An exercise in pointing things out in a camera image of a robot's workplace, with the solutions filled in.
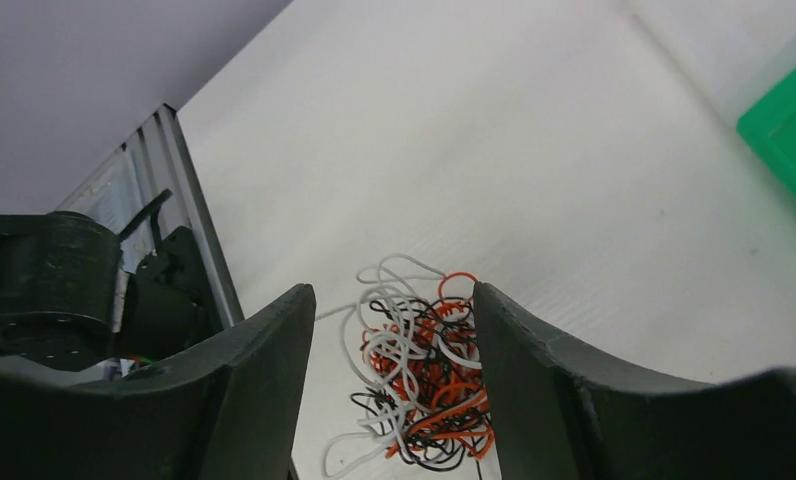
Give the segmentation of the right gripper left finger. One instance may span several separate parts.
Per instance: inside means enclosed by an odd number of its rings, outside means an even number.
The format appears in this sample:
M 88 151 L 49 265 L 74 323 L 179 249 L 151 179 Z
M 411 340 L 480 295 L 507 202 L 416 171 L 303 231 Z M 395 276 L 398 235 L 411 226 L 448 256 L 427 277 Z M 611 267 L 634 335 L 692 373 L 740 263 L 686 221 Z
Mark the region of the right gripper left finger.
M 0 479 L 284 479 L 316 295 L 298 284 L 247 320 L 112 382 L 0 373 Z

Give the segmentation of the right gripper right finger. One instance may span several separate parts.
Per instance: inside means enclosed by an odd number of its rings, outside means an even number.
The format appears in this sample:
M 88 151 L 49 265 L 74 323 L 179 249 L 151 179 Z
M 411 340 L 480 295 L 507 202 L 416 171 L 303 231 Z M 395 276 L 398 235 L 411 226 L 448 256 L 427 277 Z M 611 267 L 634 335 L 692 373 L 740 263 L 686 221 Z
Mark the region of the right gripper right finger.
M 796 479 L 796 367 L 707 384 L 604 352 L 488 283 L 473 292 L 506 479 Z

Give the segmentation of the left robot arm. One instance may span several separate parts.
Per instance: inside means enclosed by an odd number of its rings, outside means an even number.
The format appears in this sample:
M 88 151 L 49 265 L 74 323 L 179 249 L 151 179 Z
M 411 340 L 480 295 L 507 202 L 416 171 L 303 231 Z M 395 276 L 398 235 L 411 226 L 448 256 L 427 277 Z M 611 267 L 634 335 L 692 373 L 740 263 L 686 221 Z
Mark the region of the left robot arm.
M 162 360 L 221 332 L 192 230 L 160 231 L 170 195 L 117 232 L 70 211 L 0 215 L 0 357 L 78 372 Z

